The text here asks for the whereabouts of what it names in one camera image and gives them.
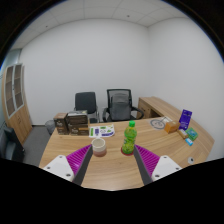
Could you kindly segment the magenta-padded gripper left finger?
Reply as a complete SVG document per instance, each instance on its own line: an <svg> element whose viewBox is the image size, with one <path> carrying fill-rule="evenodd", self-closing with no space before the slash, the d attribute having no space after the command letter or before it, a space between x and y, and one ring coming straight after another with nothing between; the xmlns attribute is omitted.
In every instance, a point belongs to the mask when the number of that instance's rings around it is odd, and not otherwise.
<svg viewBox="0 0 224 224"><path fill-rule="evenodd" d="M92 155L92 145L87 145L68 156L57 156L44 167L44 170L76 185L81 185Z"/></svg>

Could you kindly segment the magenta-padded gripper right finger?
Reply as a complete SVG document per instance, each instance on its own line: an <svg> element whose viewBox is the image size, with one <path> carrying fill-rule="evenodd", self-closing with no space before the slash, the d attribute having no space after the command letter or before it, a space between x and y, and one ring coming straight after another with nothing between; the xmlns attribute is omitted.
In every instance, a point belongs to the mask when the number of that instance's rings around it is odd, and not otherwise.
<svg viewBox="0 0 224 224"><path fill-rule="evenodd" d="M158 156L139 145L134 146L134 157L144 185L181 170L169 156Z"/></svg>

